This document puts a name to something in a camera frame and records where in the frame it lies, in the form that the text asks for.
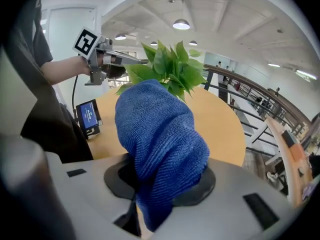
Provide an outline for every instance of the black slot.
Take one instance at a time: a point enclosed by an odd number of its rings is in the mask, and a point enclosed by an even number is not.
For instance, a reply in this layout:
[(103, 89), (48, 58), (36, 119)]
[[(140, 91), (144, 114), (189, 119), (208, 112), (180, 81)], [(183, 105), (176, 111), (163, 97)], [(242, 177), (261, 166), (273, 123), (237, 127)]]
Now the black slot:
[(244, 195), (243, 199), (253, 212), (256, 219), (259, 221), (263, 230), (271, 227), (279, 220), (278, 216), (257, 193)]
[(69, 177), (73, 177), (73, 176), (77, 176), (77, 175), (80, 175), (80, 174), (84, 174), (86, 172), (87, 171), (84, 170), (84, 169), (76, 169), (76, 170), (67, 171), (66, 173), (68, 174)]

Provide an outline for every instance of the hand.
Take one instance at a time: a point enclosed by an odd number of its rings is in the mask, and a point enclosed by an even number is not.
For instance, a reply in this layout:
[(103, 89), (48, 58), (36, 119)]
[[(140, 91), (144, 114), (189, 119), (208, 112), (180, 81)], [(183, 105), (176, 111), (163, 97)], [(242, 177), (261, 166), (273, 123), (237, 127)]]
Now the hand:
[[(98, 66), (100, 67), (104, 63), (104, 54), (103, 53), (97, 53), (96, 58), (98, 61)], [(90, 67), (87, 63), (87, 60), (83, 57), (81, 57), (82, 61), (85, 62), (85, 64), (82, 64), (82, 74), (85, 74), (87, 76), (90, 76)]]

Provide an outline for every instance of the green plant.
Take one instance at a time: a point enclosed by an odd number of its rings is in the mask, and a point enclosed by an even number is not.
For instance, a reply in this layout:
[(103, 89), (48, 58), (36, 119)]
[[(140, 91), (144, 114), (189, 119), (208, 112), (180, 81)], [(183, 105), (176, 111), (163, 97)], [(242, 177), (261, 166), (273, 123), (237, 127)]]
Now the green plant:
[(190, 91), (193, 90), (193, 87), (206, 82), (202, 77), (204, 64), (194, 59), (201, 53), (190, 49), (190, 56), (194, 58), (189, 58), (182, 41), (176, 44), (175, 50), (172, 47), (166, 48), (159, 40), (157, 50), (143, 43), (142, 47), (149, 62), (146, 65), (124, 65), (132, 83), (122, 85), (116, 92), (117, 95), (132, 85), (156, 79), (169, 93), (186, 102), (184, 91), (191, 96)]

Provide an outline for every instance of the ceiling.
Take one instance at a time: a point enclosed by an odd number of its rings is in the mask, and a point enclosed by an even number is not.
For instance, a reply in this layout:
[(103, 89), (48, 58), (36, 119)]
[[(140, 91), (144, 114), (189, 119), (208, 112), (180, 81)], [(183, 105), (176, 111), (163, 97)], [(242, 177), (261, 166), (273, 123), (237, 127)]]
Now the ceiling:
[[(172, 24), (186, 19), (191, 28)], [(198, 48), (236, 61), (255, 58), (260, 64), (278, 64), (320, 76), (320, 61), (298, 26), (266, 0), (142, 0), (112, 17), (102, 34), (115, 37), (115, 46), (139, 46), (160, 39), (164, 44), (183, 40)]]

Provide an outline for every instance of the blue knitted cloth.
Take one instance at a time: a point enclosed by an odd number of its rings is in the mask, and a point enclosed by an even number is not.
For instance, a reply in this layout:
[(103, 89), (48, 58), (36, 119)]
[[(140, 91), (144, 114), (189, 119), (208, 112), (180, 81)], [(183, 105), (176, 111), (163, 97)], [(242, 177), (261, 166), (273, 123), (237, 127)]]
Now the blue knitted cloth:
[(120, 95), (115, 124), (121, 145), (134, 158), (137, 204), (154, 232), (172, 211), (173, 198), (199, 182), (209, 149), (188, 106), (155, 79)]

